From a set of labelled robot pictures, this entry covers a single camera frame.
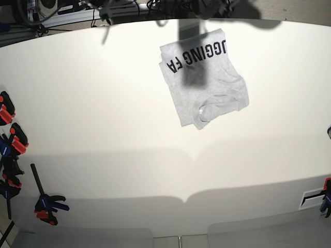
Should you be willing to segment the blue clamp right edge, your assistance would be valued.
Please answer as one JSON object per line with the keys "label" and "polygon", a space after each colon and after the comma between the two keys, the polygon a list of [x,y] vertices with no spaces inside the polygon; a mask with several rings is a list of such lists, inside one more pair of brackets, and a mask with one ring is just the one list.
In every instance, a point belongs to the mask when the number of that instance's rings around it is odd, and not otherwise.
{"label": "blue clamp right edge", "polygon": [[325,214],[325,218],[330,217],[330,213],[331,213],[330,204],[331,204],[330,178],[327,178],[324,185],[323,203],[320,207],[320,212]]}

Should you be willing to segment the white label plate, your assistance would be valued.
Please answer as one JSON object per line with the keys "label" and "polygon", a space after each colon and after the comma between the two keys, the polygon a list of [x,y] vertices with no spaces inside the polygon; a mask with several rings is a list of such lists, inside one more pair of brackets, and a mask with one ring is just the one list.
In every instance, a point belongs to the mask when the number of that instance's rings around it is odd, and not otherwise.
{"label": "white label plate", "polygon": [[303,193],[298,209],[305,210],[305,209],[321,206],[321,204],[323,203],[324,196],[325,196],[325,190],[322,188],[306,191]]}

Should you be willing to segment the blue black clamp left edge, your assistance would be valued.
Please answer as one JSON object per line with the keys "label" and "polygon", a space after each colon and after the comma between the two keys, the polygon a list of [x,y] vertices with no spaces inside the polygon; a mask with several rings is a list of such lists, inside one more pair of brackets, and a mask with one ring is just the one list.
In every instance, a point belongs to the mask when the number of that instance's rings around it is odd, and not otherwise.
{"label": "blue black clamp left edge", "polygon": [[1,195],[7,203],[8,218],[12,219],[11,199],[19,195],[22,183],[17,175],[23,175],[18,165],[18,156],[14,155],[9,145],[9,139],[5,134],[1,134]]}

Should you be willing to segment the orange black clamp lower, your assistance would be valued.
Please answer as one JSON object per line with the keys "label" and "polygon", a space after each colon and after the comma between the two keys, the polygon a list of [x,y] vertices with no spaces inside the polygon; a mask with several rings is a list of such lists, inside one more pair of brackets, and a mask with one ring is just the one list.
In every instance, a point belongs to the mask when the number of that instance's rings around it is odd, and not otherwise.
{"label": "orange black clamp lower", "polygon": [[9,142],[14,156],[19,156],[26,152],[28,138],[18,123],[13,123],[10,127]]}

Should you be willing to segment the blue black bar clamp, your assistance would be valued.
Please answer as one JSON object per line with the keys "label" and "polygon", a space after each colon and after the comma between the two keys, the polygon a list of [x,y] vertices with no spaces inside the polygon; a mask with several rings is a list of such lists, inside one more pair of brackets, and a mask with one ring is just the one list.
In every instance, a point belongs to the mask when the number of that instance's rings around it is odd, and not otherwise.
{"label": "blue black bar clamp", "polygon": [[43,190],[40,178],[37,173],[37,169],[34,163],[31,164],[32,173],[34,175],[37,188],[39,190],[40,196],[35,204],[34,213],[36,214],[36,218],[39,220],[48,223],[52,226],[56,226],[58,224],[57,218],[54,213],[58,212],[58,209],[69,211],[69,206],[62,204],[60,202],[65,202],[66,198],[61,195],[53,195],[50,196],[46,194]]}

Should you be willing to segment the orange black clamp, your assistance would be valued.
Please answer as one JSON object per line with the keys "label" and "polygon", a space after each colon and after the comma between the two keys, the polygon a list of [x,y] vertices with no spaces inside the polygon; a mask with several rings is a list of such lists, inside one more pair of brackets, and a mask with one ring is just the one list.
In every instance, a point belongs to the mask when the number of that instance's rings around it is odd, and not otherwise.
{"label": "orange black clamp", "polygon": [[15,106],[6,91],[1,92],[1,126],[12,122],[15,116]]}
{"label": "orange black clamp", "polygon": [[26,152],[28,138],[18,123],[13,123],[10,127],[9,142],[14,156],[19,156]]}

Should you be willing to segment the grey T-shirt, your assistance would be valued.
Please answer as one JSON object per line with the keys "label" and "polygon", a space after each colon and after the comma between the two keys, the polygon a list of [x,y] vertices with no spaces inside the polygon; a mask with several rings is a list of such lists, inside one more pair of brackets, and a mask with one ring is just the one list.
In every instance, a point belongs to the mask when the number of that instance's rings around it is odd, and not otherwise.
{"label": "grey T-shirt", "polygon": [[249,105],[246,83],[228,57],[223,30],[172,42],[160,51],[159,66],[182,126],[201,130]]}

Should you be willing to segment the orange black clamp upper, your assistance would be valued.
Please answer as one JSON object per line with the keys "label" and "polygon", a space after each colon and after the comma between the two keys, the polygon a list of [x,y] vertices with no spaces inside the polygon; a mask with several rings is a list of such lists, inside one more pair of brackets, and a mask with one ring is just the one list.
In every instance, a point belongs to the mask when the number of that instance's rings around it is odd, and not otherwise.
{"label": "orange black clamp upper", "polygon": [[6,91],[1,92],[1,126],[12,122],[15,116],[15,106]]}

